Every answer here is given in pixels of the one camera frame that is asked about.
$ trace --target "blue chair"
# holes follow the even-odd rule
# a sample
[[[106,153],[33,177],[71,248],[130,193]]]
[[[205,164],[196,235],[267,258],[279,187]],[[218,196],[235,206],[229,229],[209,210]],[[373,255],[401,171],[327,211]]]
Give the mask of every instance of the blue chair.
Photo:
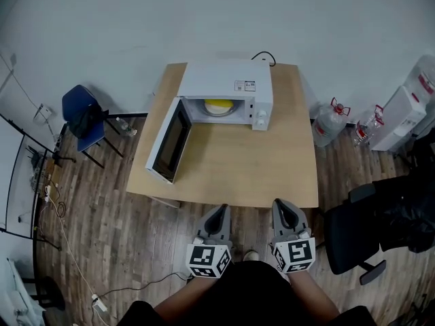
[[[62,97],[62,114],[63,119],[70,122],[74,115],[85,110],[89,105],[97,104],[95,97],[88,91],[87,88],[77,85]],[[115,130],[118,135],[120,134],[116,128],[108,120],[105,120],[109,126]],[[86,153],[86,149],[94,144],[100,146],[99,141],[104,140],[119,156],[124,157],[111,143],[108,141],[104,134],[104,121],[96,123],[89,131],[86,137],[77,140],[77,150],[82,152],[86,157],[92,160],[97,166],[104,168],[104,166],[97,162],[94,158]]]

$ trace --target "person's arm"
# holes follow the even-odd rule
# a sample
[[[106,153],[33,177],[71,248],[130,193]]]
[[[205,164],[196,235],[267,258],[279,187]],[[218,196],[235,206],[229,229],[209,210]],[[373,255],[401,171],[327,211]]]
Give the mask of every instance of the person's arm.
[[[287,274],[296,296],[319,325],[326,325],[340,312],[307,271]]]
[[[214,278],[194,278],[185,287],[165,299],[154,310],[168,324],[177,322],[204,293],[212,287],[218,280]]]

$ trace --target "cable on floor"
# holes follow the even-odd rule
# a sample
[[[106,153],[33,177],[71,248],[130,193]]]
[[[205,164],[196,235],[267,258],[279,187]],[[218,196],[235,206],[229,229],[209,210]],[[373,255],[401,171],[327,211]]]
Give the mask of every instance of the cable on floor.
[[[148,286],[150,286],[151,284],[160,283],[160,282],[162,282],[164,279],[166,279],[166,278],[168,278],[168,277],[170,277],[170,276],[172,276],[172,275],[176,275],[176,276],[178,276],[180,279],[182,279],[182,281],[186,281],[186,279],[182,278],[182,277],[181,277],[180,275],[178,275],[178,274],[182,274],[182,275],[184,275],[184,274],[181,273],[181,272],[174,272],[174,273],[170,273],[170,274],[166,275],[164,278],[161,278],[160,280],[151,281],[151,282],[149,282],[148,284],[145,284],[145,286],[140,287],[140,288],[138,288],[138,289],[136,289],[136,288],[134,288],[134,287],[123,287],[122,289],[113,289],[113,290],[110,290],[110,291],[104,293],[103,295],[99,295],[98,298],[96,298],[95,300],[93,300],[92,303],[91,303],[91,306],[92,306],[92,318],[91,318],[91,323],[92,323],[92,325],[94,325],[94,310],[97,312],[98,317],[99,317],[100,320],[104,323],[104,325],[107,325],[107,323],[106,323],[106,322],[101,318],[100,313],[98,312],[98,310],[97,310],[96,308],[94,308],[94,307],[95,307],[95,303],[97,302],[97,300],[98,300],[99,298],[101,299],[102,297],[105,297],[105,296],[108,295],[109,293],[117,292],[117,291],[124,291],[124,290],[141,291],[141,290],[146,289],[146,288],[147,288]]]
[[[88,285],[90,294],[94,295],[94,291],[92,290],[92,288],[90,287],[88,281],[84,277],[84,275],[82,273],[82,270],[80,270],[80,267],[79,267],[77,261],[75,260],[74,255],[73,255],[73,251],[71,250],[71,247],[69,246],[69,241],[68,241],[67,235],[65,234],[65,230],[63,229],[63,223],[62,223],[61,217],[59,216],[59,212],[58,212],[56,203],[53,202],[53,199],[51,199],[50,195],[48,195],[48,192],[47,192],[47,197],[48,197],[48,200],[54,205],[54,210],[56,211],[56,215],[57,215],[57,218],[58,218],[59,223],[60,223],[60,229],[62,230],[63,236],[65,237],[65,241],[67,242],[67,247],[68,247],[69,254],[71,255],[75,265],[77,266],[77,269],[78,269],[78,271],[80,273],[80,276],[83,278],[84,282]]]
[[[266,54],[268,54],[269,56],[271,56],[272,57],[272,59],[273,59],[273,64],[271,65],[271,67],[274,67],[276,64],[277,64],[277,61],[275,60],[275,57],[270,53],[270,52],[267,52],[267,51],[261,51],[261,52],[258,52],[255,56],[253,56],[252,58],[251,58],[251,60],[254,60],[255,58],[257,58],[259,55],[261,55],[262,53],[266,53]]]
[[[52,183],[52,185],[53,185],[53,187],[54,187],[54,189],[57,191],[57,198],[56,198],[56,200],[54,201],[55,203],[57,203],[58,202],[58,200],[60,199],[60,191],[59,191],[59,189],[57,188],[57,186],[56,186],[56,184],[53,182],[53,180],[51,180],[49,177],[45,177],[49,182],[51,182]],[[41,219],[42,219],[42,213],[46,210],[48,208],[48,205],[47,206],[45,206],[45,207],[43,207],[43,209],[41,210],[41,212],[39,213],[39,221],[38,221],[38,229],[39,229],[39,231],[41,232],[41,235],[42,235],[42,237],[43,238],[45,238],[45,236],[44,236],[44,231],[42,230],[42,224],[41,224]],[[67,213],[67,205],[65,204],[65,202],[59,202],[59,204],[58,204],[58,210],[59,210],[59,215],[60,215],[60,218],[62,219],[63,217],[65,217],[65,214]]]
[[[146,289],[146,288],[147,288],[148,286],[150,286],[151,284],[160,283],[161,281],[163,281],[164,279],[170,277],[171,275],[176,275],[176,276],[178,276],[180,279],[182,279],[183,281],[186,281],[186,279],[182,278],[182,277],[181,277],[180,275],[178,275],[178,274],[183,274],[183,273],[181,273],[181,272],[170,273],[170,274],[166,275],[164,278],[161,278],[160,280],[156,280],[156,281],[151,281],[151,282],[149,282],[148,284],[146,284],[145,286],[140,287],[140,288],[138,288],[138,289],[136,289],[136,288],[134,288],[134,287],[123,287],[123,288],[121,288],[121,289],[113,289],[113,290],[110,290],[110,291],[104,293],[103,295],[99,295],[98,297],[99,297],[99,298],[102,298],[102,297],[105,297],[106,295],[108,295],[109,293],[117,292],[117,291],[124,291],[124,290],[141,291],[141,290]]]

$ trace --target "chair leg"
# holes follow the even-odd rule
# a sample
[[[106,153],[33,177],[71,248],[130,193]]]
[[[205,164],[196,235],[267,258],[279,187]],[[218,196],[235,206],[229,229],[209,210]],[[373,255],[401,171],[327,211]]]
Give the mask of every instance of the chair leg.
[[[109,122],[109,120],[105,120],[105,121],[107,122],[107,124],[109,124],[110,128],[115,130],[116,134],[121,135],[121,133],[118,132],[118,129],[116,129],[115,126]]]
[[[92,160],[97,166],[99,166],[100,168],[104,169],[104,166],[102,164],[100,164],[99,162],[97,162],[94,158],[92,158],[91,156],[89,156],[86,151],[82,151],[82,153],[89,158],[90,160]]]
[[[107,139],[106,139],[106,137],[104,137],[103,138],[104,139],[104,141],[121,157],[121,158],[124,158],[124,156],[116,149],[116,147],[114,147],[112,144],[111,144],[111,142],[110,141],[108,141]]]
[[[366,273],[360,276],[360,284],[366,285],[382,274],[382,272],[387,267],[387,262],[383,260],[381,263],[377,264],[376,266],[372,266],[371,264],[362,262],[359,264],[359,266],[367,271]]]

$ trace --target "power strip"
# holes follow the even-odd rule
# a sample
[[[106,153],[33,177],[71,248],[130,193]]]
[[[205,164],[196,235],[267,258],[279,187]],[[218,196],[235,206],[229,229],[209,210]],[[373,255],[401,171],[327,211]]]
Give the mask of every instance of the power strip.
[[[94,305],[98,306],[102,312],[107,312],[106,305],[101,301],[100,297],[97,294],[92,295],[92,300],[94,301]]]
[[[44,198],[46,203],[48,203],[50,201],[49,196],[50,196],[51,190],[52,190],[52,187],[50,185],[47,185],[46,186],[46,197]]]

